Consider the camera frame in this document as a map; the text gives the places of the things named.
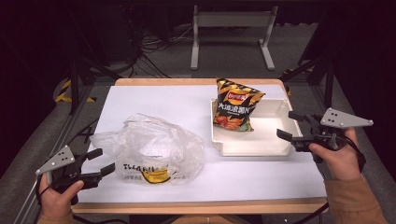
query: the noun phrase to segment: hand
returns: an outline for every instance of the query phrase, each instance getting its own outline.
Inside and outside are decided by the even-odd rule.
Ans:
[[[345,129],[344,135],[350,138],[358,147],[358,140],[354,129]],[[309,145],[309,149],[327,162],[327,166],[334,179],[348,180],[361,176],[357,153],[350,145],[346,144],[338,151],[331,151],[313,143]]]
[[[39,192],[48,187],[47,174],[43,174]],[[72,198],[82,189],[84,182],[79,180],[71,185],[63,194],[54,189],[47,189],[41,195],[42,215],[45,217],[65,217],[71,211]]]

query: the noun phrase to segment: chip bag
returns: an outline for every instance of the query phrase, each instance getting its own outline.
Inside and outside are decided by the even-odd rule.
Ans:
[[[249,116],[264,92],[218,78],[218,107],[213,119],[215,126],[238,132],[251,132]]]

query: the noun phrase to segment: white plastic tray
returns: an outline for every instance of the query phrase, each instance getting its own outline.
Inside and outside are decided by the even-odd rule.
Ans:
[[[217,99],[211,99],[211,120],[217,110]],[[289,119],[287,99],[263,99],[250,114],[253,132],[235,132],[213,125],[212,143],[222,156],[287,156],[292,145],[276,136],[276,129],[302,136],[297,121]]]

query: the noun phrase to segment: white paper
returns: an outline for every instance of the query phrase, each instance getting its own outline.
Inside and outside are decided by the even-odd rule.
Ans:
[[[249,85],[264,97],[285,99],[279,85]],[[205,167],[189,184],[139,186],[124,183],[115,173],[95,189],[78,194],[81,203],[221,202],[325,197],[323,178],[310,153],[287,157],[222,157],[212,147],[210,98],[216,85],[111,87],[96,133],[118,131],[132,114],[166,119],[201,136]],[[83,174],[114,162],[107,155],[86,161]]]

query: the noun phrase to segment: sleeve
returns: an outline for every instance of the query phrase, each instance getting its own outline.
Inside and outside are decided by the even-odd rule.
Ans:
[[[72,224],[73,223],[73,213],[70,212],[65,217],[46,217],[41,215],[37,224]]]
[[[363,177],[352,180],[327,180],[330,210],[337,223],[388,223]]]

